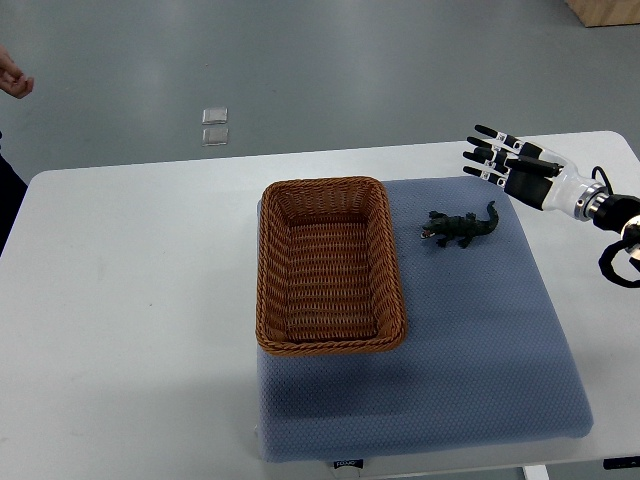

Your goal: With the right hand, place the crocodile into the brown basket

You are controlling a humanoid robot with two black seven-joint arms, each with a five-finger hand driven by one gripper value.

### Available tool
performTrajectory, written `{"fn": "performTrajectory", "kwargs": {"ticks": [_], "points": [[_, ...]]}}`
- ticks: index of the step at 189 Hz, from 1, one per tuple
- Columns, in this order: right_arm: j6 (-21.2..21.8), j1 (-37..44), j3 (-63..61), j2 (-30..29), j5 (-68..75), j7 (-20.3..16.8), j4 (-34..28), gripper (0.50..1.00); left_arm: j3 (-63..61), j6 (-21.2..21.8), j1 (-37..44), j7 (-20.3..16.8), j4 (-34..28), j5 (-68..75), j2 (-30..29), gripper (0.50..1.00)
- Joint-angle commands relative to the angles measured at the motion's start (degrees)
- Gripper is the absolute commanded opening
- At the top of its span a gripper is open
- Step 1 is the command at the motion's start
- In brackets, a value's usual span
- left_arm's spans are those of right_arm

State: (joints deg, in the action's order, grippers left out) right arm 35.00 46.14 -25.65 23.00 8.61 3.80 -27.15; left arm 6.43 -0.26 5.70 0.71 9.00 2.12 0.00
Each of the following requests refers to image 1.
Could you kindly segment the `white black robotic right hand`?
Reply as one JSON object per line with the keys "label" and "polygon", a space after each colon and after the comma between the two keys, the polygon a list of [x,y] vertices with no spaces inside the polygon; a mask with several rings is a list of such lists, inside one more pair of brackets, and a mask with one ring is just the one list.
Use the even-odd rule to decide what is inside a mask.
{"label": "white black robotic right hand", "polygon": [[463,153],[472,163],[463,171],[529,207],[589,221],[589,206],[609,194],[605,184],[582,176],[572,161],[552,150],[484,125],[475,131],[479,137],[467,138],[473,149]]}

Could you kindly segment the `bystander bare hand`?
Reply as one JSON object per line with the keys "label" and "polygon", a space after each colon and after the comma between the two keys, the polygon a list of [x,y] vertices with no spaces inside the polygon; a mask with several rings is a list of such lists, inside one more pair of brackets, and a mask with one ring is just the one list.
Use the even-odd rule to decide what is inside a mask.
{"label": "bystander bare hand", "polygon": [[32,93],[35,79],[24,74],[4,46],[0,49],[0,70],[3,92],[16,99],[23,99]]}

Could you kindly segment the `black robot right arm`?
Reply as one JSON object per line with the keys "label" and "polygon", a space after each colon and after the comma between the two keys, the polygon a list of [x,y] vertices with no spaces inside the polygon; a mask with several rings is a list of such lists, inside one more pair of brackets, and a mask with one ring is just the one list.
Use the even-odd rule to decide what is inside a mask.
{"label": "black robot right arm", "polygon": [[587,214],[600,230],[615,232],[621,240],[628,240],[632,238],[631,226],[639,219],[639,199],[600,192],[589,202]]}

